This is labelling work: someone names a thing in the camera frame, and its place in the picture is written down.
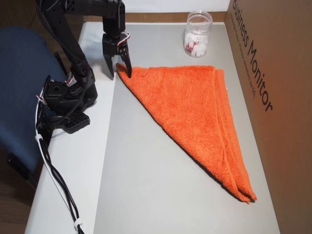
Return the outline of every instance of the blue chair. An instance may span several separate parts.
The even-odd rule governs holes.
[[[22,27],[0,29],[0,147],[24,179],[32,178],[41,155],[35,140],[36,94],[48,75],[65,73],[45,41]]]

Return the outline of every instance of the wooden floor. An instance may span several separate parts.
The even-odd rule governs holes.
[[[0,149],[0,233],[22,234],[25,231],[33,189],[7,163]]]

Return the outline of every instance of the white cable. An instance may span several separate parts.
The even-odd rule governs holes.
[[[40,145],[40,141],[39,141],[39,140],[42,139],[42,136],[41,136],[41,134],[38,134],[38,131],[37,131],[37,116],[38,116],[39,102],[40,102],[40,100],[38,99],[38,101],[37,101],[37,107],[36,107],[36,116],[35,116],[35,130],[36,130],[36,136],[35,136],[35,138],[36,138],[36,141],[37,141],[37,143],[38,143],[38,146],[39,146],[39,149],[40,149],[40,153],[41,153],[41,157],[42,157],[42,159],[43,159],[44,165],[45,165],[45,167],[46,167],[48,173],[50,174],[50,177],[51,177],[52,181],[54,182],[54,185],[55,185],[56,188],[58,189],[58,192],[59,192],[60,196],[63,198],[63,201],[65,202],[65,205],[67,206],[67,209],[70,211],[69,205],[68,205],[67,200],[66,200],[66,198],[65,198],[64,191],[59,187],[58,182],[56,181],[56,179],[55,179],[54,176],[52,175],[51,168],[49,167],[47,161],[45,160],[45,157],[44,157],[44,155],[43,155],[43,151],[42,151],[42,148],[41,148],[41,145]],[[75,227],[76,230],[77,230],[77,225],[79,225],[79,224],[82,224],[82,220],[81,220],[80,218],[76,219],[75,222],[74,222],[74,227]]]
[[[129,32],[123,32],[124,34],[128,34],[128,36],[126,36],[125,39],[121,40],[120,42],[118,42],[117,47],[119,48],[119,46],[124,43],[127,39],[130,38],[130,33]]]

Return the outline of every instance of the folded towel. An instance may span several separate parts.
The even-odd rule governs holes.
[[[120,78],[154,120],[241,201],[256,201],[241,155],[222,70],[134,67]]]

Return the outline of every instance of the gray table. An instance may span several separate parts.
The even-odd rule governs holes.
[[[184,52],[184,28],[127,25],[132,65],[213,65],[224,70],[242,155],[258,201],[248,205],[222,189],[117,77],[94,233],[279,233],[225,26],[213,26],[208,53],[202,58]]]

